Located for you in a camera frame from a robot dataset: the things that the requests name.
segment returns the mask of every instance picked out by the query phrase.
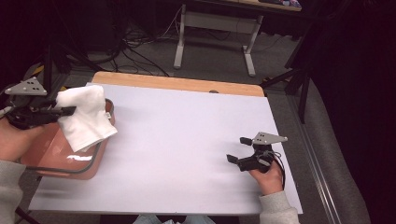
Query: triangular metal bracket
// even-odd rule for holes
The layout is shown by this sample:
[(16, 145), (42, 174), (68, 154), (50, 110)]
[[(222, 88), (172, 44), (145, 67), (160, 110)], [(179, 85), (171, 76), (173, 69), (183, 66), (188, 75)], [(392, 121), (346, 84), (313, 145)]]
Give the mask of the triangular metal bracket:
[(288, 141), (287, 137), (278, 136), (270, 133), (258, 133), (253, 139), (253, 144), (256, 145), (271, 145), (278, 142)]
[(5, 94), (8, 95), (47, 95), (47, 91), (38, 82), (36, 77), (31, 77), (20, 84), (6, 89)]

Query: white tabletop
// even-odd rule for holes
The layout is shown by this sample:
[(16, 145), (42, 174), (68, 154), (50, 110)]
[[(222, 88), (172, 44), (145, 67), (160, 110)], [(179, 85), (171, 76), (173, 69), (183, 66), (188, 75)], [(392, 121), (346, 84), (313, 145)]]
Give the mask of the white tabletop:
[[(118, 133), (90, 180), (43, 177), (30, 210), (100, 214), (259, 214), (260, 190), (226, 154), (251, 156), (239, 143), (277, 134), (265, 97), (103, 85)], [(286, 193), (301, 214), (290, 168)]]

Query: gray sleeve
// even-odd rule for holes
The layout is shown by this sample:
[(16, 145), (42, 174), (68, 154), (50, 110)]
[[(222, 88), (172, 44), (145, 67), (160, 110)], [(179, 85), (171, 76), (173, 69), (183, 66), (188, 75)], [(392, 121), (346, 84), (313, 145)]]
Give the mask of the gray sleeve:
[(0, 223), (13, 224), (15, 209), (21, 202), (18, 182), (26, 166), (11, 161), (0, 161)]
[(260, 213), (260, 223), (294, 224), (300, 223), (297, 209), (291, 207), (286, 197), (285, 191), (261, 196), (262, 212)]

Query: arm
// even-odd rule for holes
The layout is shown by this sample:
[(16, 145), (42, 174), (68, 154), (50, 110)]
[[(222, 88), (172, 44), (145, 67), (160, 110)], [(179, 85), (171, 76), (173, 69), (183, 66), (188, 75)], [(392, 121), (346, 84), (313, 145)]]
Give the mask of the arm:
[(42, 127), (22, 131), (0, 119), (0, 223), (14, 223), (15, 209), (22, 198), (18, 181), (25, 169), (15, 161), (43, 132)]
[(299, 223), (297, 209), (290, 206), (282, 189), (282, 172), (276, 162), (273, 161), (270, 170), (265, 174), (258, 170), (249, 172), (262, 190), (260, 223)]

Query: desk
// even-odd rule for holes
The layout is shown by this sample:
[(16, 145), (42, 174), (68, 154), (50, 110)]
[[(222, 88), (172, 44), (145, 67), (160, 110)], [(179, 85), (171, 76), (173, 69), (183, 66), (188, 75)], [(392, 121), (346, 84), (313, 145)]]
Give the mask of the desk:
[[(255, 7), (268, 7), (279, 10), (287, 11), (300, 11), (299, 7), (285, 7), (275, 4), (261, 3), (258, 0), (223, 0), (219, 2), (230, 2), (234, 4), (250, 5)], [(181, 61), (183, 58), (184, 50), (184, 29), (185, 26), (206, 28), (213, 30), (237, 32), (240, 34), (249, 34), (249, 43), (243, 46), (245, 62), (247, 65), (247, 72), (251, 77), (256, 76), (256, 71), (254, 70), (253, 61), (251, 59), (250, 52), (253, 48), (254, 42), (256, 40), (257, 34), (262, 25), (262, 15), (257, 16), (256, 20), (244, 19), (244, 18), (234, 18), (227, 16), (219, 16), (208, 13), (200, 13), (188, 11), (187, 6), (183, 4), (180, 16), (180, 32), (179, 39), (177, 43), (177, 52), (175, 56), (174, 67), (179, 69), (181, 67)]]
[[(172, 90), (161, 89), (167, 81)], [(105, 72), (97, 73), (92, 82), (103, 85), (113, 101), (119, 132), (109, 139), (96, 176), (90, 180), (43, 177), (30, 210), (260, 213), (257, 183), (226, 160), (228, 153), (241, 158), (253, 153), (251, 147), (239, 144), (239, 137), (254, 137), (258, 131), (277, 134), (259, 87)], [(224, 93), (203, 92), (213, 89)], [(257, 95), (239, 95), (241, 91)], [(284, 155), (280, 143), (273, 148)], [(301, 213), (287, 159), (282, 158), (288, 198)]]

